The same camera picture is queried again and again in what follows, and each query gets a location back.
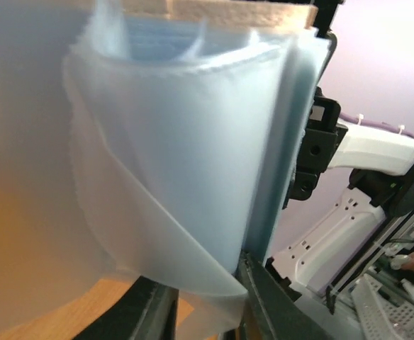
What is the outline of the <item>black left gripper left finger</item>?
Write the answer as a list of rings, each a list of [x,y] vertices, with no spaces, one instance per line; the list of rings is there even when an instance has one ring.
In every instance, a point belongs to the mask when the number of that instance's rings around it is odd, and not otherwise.
[[[179,291],[139,277],[74,340],[174,339]]]

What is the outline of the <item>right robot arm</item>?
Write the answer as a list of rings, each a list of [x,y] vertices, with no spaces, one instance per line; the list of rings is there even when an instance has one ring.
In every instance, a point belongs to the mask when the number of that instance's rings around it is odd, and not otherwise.
[[[269,258],[267,270],[294,302],[313,299],[330,313],[396,231],[398,218],[414,210],[414,1],[353,1],[332,29],[339,1],[317,1],[314,26],[329,42],[331,84],[357,109],[347,115],[316,89],[289,192],[307,200],[325,171],[349,169],[333,189],[332,209]]]

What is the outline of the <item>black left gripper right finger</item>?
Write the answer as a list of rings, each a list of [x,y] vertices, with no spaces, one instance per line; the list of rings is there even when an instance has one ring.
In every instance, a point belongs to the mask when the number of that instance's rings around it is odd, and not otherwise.
[[[236,339],[331,339],[332,336],[300,311],[270,272],[251,254],[242,252],[236,278],[248,300]]]

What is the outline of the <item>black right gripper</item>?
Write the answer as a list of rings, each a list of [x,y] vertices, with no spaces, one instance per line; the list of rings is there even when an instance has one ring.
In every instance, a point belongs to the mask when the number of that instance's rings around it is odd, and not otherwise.
[[[312,4],[318,8],[313,27],[318,29],[319,38],[330,43],[323,65],[323,70],[326,70],[337,48],[337,37],[332,32],[331,25],[337,8],[344,2],[335,0],[300,1],[299,3]],[[320,175],[327,170],[330,160],[345,136],[345,129],[337,126],[340,113],[340,104],[324,96],[322,89],[317,86],[285,205],[290,200],[304,201],[311,197],[318,185]]]

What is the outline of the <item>beige card holder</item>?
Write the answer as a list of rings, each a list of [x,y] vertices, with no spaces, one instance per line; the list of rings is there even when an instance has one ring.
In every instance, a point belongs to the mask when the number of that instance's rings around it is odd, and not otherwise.
[[[102,278],[236,328],[243,247],[266,251],[328,43],[316,7],[0,1],[0,332]]]

